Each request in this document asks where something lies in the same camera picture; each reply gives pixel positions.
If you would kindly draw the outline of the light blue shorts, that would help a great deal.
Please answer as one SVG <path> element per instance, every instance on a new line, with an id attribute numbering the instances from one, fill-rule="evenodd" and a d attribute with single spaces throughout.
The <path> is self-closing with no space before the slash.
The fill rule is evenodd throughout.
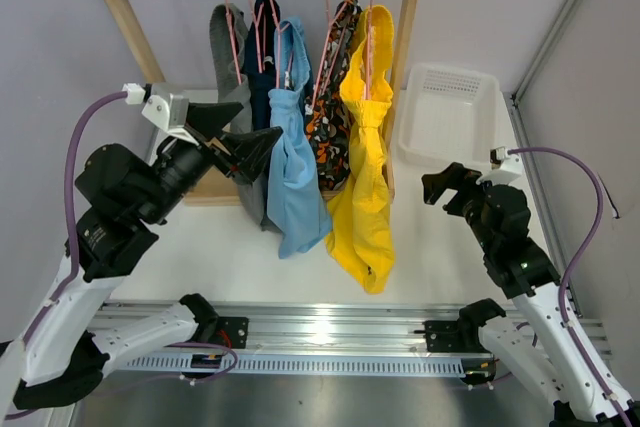
<path id="1" fill-rule="evenodd" d="M 305 88 L 312 68 L 304 29 L 297 17 L 281 21 L 286 89 L 269 92 L 270 125 L 283 134 L 274 146 L 268 174 L 267 216 L 281 232 L 278 257 L 309 251 L 332 229 L 323 199 L 315 156 L 304 132 Z"/>

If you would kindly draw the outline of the camouflage patterned shorts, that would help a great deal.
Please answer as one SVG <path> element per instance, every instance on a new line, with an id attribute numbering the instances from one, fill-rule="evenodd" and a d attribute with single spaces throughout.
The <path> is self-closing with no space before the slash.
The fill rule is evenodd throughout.
<path id="1" fill-rule="evenodd" d="M 351 44 L 362 13 L 358 0 L 342 0 L 342 16 L 332 29 L 324 74 L 324 89 L 316 101 L 312 118 L 305 113 L 312 93 L 305 99 L 304 132 L 315 156 L 319 188 L 341 188 L 350 173 L 349 137 L 351 118 L 340 96 L 340 86 L 350 65 Z"/>

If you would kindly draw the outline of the yellow shorts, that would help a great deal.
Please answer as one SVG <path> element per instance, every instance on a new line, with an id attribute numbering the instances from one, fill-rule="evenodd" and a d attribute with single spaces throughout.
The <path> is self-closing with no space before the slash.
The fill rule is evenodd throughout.
<path id="1" fill-rule="evenodd" d="M 382 136 L 393 90 L 386 79 L 393 60 L 394 25 L 383 5 L 373 6 L 371 98 L 365 99 L 367 9 L 358 21 L 349 69 L 340 96 L 351 115 L 350 174 L 328 203 L 333 227 L 327 251 L 368 294 L 380 294 L 395 262 L 391 192 L 384 168 L 388 149 Z"/>

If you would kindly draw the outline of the pink hanger of blue shorts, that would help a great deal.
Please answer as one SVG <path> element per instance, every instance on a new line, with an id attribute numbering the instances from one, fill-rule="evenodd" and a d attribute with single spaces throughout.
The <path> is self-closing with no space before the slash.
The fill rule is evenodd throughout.
<path id="1" fill-rule="evenodd" d="M 279 16 L 279 9 L 275 6 L 274 0 L 269 0 L 269 5 L 271 8 L 272 20 L 275 26 L 275 50 L 274 53 L 276 55 L 276 88 L 277 89 L 286 89 L 286 72 L 282 69 L 283 67 L 283 55 L 282 55 L 282 25 L 281 19 Z"/>

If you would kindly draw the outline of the pink hanger of camouflage shorts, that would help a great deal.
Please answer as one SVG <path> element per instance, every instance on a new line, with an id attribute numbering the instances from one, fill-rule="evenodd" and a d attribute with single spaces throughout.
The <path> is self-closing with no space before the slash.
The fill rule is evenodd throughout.
<path id="1" fill-rule="evenodd" d="M 319 97 L 321 96 L 321 92 L 324 89 L 324 81 L 326 77 L 326 75 L 324 74 L 324 69 L 326 66 L 332 29 L 334 24 L 340 20 L 340 17 L 342 16 L 342 12 L 344 10 L 344 6 L 339 7 L 338 10 L 335 12 L 335 14 L 331 16 L 330 0 L 325 0 L 325 7 L 326 7 L 326 17 L 327 17 L 327 32 L 325 36 L 324 45 L 321 50 L 320 63 L 317 69 L 317 76 L 316 76 L 315 84 L 313 87 L 311 101 L 305 107 L 305 113 L 309 115 L 309 118 L 312 118 L 316 101 L 319 99 Z"/>

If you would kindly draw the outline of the pink hanger of yellow shorts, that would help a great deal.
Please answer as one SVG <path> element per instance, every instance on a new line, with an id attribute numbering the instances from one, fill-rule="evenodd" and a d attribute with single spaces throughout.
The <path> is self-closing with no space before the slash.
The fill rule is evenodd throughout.
<path id="1" fill-rule="evenodd" d="M 366 24 L 366 64 L 365 64 L 365 99 L 371 98 L 371 76 L 373 70 L 373 32 L 372 32 L 372 19 L 373 19 L 373 4 L 374 0 L 369 0 L 369 7 L 367 9 L 367 24 Z"/>

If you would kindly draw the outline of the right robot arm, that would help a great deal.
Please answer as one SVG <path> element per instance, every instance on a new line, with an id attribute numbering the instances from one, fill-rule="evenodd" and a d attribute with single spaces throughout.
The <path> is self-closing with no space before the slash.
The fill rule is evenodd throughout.
<path id="1" fill-rule="evenodd" d="M 524 339 L 493 300 L 462 308 L 458 325 L 469 343 L 496 356 L 532 394 L 554 409 L 554 426 L 636 426 L 639 403 L 611 373 L 567 304 L 566 290 L 545 251 L 529 235 L 526 194 L 485 181 L 460 163 L 421 178 L 433 205 L 463 218 L 478 242 L 494 284 L 511 300 L 538 342 Z"/>

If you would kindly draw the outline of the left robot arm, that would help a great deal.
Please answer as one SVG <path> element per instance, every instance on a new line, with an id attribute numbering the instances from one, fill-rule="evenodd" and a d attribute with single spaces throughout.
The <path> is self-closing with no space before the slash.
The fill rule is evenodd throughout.
<path id="1" fill-rule="evenodd" d="M 107 333 L 89 326 L 111 293 L 157 242 L 154 227 L 210 170 L 238 184 L 254 182 L 282 136 L 279 127 L 234 133 L 242 105 L 187 103 L 176 123 L 152 97 L 143 115 L 165 132 L 153 162 L 107 144 L 75 172 L 85 122 L 73 131 L 65 165 L 68 240 L 49 293 L 24 333 L 7 343 L 2 407 L 14 420 L 38 410 L 66 407 L 91 394 L 120 366 L 173 345 L 217 345 L 219 317 L 200 294 L 187 294 L 165 311 Z"/>

